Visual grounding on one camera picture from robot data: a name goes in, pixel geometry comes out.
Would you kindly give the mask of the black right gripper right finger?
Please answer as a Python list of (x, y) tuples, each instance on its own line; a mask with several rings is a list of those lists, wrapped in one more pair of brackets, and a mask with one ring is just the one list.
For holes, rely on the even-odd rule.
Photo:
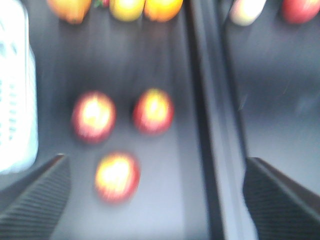
[(242, 192), (260, 240), (318, 240), (320, 197), (257, 157), (248, 157)]

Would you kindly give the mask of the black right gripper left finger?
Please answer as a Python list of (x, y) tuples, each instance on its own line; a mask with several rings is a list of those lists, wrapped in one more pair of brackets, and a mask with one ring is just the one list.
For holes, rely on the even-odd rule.
[(49, 162), (0, 192), (2, 240), (48, 240), (70, 197), (69, 158), (56, 155)]

